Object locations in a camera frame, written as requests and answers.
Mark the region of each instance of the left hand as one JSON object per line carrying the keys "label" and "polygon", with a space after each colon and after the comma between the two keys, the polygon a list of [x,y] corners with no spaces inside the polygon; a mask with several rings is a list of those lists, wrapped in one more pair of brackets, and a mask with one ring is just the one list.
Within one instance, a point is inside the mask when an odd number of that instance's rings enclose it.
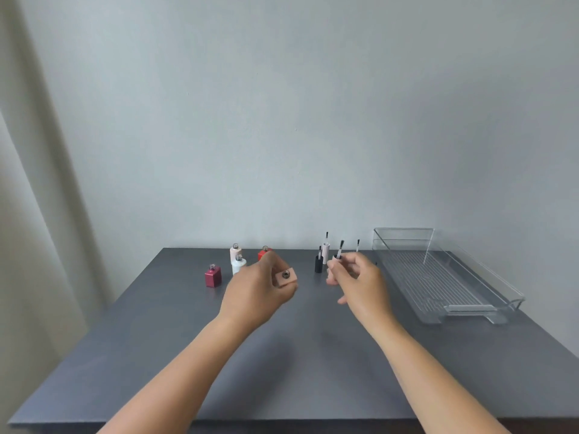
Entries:
{"label": "left hand", "polygon": [[275,251],[268,251],[259,262],[242,267],[225,289],[218,318],[247,333],[267,322],[298,288],[297,282],[282,288],[274,286],[275,274],[289,267]]}

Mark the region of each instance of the plastic organizer tray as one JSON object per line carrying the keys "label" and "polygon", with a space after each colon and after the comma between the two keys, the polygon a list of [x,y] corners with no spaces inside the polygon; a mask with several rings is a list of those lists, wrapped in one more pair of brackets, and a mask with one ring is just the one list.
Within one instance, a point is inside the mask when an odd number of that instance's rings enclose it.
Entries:
{"label": "plastic organizer tray", "polygon": [[372,249],[423,323],[480,315],[505,324],[525,299],[433,228],[375,228]]}

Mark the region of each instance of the forearm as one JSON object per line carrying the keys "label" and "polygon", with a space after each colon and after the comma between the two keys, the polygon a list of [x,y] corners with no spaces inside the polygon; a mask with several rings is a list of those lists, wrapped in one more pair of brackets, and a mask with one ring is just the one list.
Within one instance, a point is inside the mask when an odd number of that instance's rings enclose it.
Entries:
{"label": "forearm", "polygon": [[507,430],[400,325],[373,332],[427,434]]}
{"label": "forearm", "polygon": [[216,318],[101,430],[102,434],[186,431],[213,381],[248,333]]}

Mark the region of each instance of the gray table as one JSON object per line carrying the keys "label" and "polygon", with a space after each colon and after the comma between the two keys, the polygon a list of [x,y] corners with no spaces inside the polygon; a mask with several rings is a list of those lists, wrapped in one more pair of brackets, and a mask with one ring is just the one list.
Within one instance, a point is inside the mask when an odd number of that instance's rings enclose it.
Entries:
{"label": "gray table", "polygon": [[[313,272],[315,251],[278,252],[299,289],[229,360],[199,419],[413,418],[378,346],[336,303],[339,288]],[[210,263],[223,271],[218,289],[204,285]],[[10,423],[108,420],[213,319],[231,276],[228,250],[163,249]],[[427,326],[395,287],[391,298],[409,333],[495,416],[579,417],[579,359],[524,313],[507,326]]]}

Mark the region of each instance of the hand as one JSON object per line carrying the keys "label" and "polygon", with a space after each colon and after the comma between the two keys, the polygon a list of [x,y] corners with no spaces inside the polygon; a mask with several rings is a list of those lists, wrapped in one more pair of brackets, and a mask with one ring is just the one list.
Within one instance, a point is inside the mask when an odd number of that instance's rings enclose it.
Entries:
{"label": "hand", "polygon": [[293,297],[297,282],[282,288],[274,286],[275,274],[289,267],[274,251],[265,253],[257,263],[242,267],[225,289],[218,317],[233,322],[249,335]]}
{"label": "hand", "polygon": [[337,302],[347,303],[371,335],[381,324],[395,325],[397,321],[390,308],[386,281],[380,269],[361,253],[343,253],[341,257],[328,261],[326,280],[327,284],[342,288],[344,296]]}

